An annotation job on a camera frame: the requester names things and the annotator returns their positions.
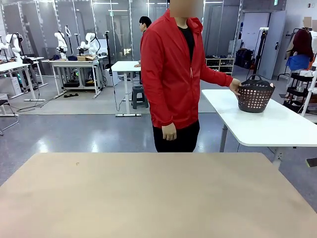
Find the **black shirt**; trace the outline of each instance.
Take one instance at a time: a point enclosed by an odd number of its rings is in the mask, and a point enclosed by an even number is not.
[[[183,33],[183,35],[186,39],[186,42],[187,42],[187,45],[189,48],[189,56],[190,56],[190,62],[191,62],[193,59],[194,46],[195,46],[193,32],[191,31],[191,29],[189,27],[187,27],[186,29],[178,27],[178,29]]]

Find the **black hair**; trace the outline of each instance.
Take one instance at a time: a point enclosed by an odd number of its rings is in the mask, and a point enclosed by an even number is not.
[[[139,23],[145,24],[148,28],[152,24],[152,21],[147,16],[141,16]]]

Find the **neck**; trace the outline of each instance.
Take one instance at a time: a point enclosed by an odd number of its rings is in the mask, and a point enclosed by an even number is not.
[[[179,26],[180,28],[187,28],[186,17],[175,17],[175,21],[177,26]]]

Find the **plastic basket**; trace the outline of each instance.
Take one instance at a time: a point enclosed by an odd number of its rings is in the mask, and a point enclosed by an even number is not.
[[[260,79],[252,79],[253,76],[257,76]],[[275,87],[271,87],[269,82],[262,80],[261,76],[257,74],[251,75],[247,81],[241,84],[242,86],[238,87],[240,110],[248,113],[263,112]]]

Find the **blue cloth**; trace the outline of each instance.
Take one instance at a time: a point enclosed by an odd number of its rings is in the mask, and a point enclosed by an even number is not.
[[[296,55],[288,58],[286,66],[289,66],[291,71],[308,68],[310,57],[307,55]]]

